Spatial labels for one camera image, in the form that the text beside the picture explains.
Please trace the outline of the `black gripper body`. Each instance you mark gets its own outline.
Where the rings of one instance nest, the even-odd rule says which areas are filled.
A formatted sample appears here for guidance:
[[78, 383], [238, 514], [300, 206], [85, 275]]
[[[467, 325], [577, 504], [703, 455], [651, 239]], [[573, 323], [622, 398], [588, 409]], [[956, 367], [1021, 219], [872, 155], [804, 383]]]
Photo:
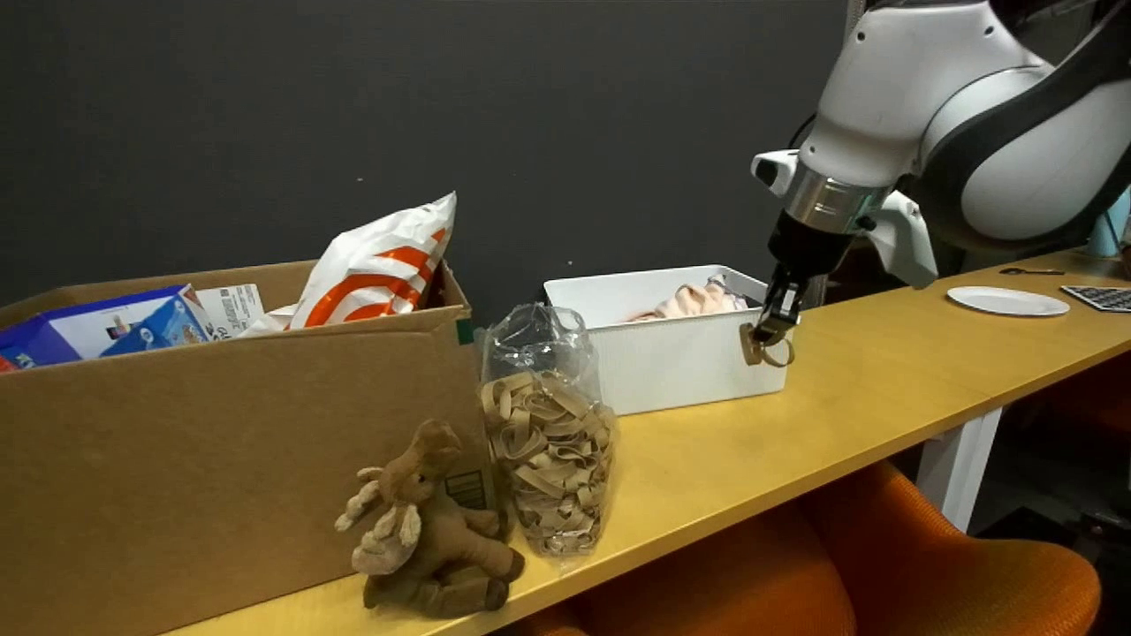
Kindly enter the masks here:
[[779, 217], [771, 230], [771, 256], [779, 258], [767, 305], [804, 302], [819, 275], [831, 275], [845, 258], [853, 236], [809, 230], [791, 217]]

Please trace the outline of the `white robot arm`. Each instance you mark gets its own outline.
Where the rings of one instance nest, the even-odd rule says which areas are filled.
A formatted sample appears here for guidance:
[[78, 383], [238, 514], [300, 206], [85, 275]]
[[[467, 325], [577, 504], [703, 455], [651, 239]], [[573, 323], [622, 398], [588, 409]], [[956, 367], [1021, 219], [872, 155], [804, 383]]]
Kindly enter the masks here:
[[938, 239], [1048, 252], [1085, 236], [1131, 171], [1131, 5], [1058, 65], [989, 0], [879, 5], [849, 30], [809, 130], [754, 158], [783, 197], [754, 341], [784, 341], [815, 278], [865, 236], [908, 283]]

